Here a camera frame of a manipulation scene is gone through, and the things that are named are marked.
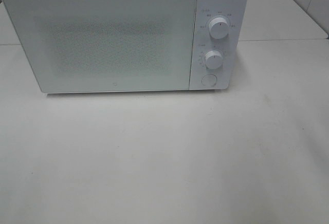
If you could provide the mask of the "round white door button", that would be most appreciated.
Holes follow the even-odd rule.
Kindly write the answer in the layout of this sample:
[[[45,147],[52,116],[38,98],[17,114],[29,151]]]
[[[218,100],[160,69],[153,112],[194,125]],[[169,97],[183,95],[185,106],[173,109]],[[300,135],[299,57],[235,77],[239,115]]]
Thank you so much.
[[[207,74],[202,78],[202,84],[205,87],[213,87],[217,83],[217,77],[213,74]]]

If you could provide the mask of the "white timer knob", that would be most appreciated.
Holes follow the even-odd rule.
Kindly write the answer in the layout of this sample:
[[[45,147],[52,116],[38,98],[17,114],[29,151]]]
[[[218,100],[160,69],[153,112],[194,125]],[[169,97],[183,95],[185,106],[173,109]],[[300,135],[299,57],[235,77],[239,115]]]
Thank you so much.
[[[221,52],[212,50],[205,54],[205,66],[208,69],[215,70],[222,66],[224,57]]]

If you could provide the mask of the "white microwave door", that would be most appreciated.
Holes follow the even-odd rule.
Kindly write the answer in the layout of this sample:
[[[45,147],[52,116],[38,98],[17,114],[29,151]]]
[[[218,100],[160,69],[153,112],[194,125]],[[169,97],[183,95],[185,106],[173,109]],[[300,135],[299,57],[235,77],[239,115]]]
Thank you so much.
[[[42,92],[189,88],[196,0],[4,0]]]

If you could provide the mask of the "upper white power knob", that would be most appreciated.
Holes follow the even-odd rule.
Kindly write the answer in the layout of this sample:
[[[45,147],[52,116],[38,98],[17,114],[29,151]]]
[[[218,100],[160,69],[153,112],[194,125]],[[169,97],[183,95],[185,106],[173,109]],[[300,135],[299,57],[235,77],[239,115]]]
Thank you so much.
[[[218,16],[209,21],[208,28],[210,36],[213,39],[220,40],[228,35],[230,22],[227,17]]]

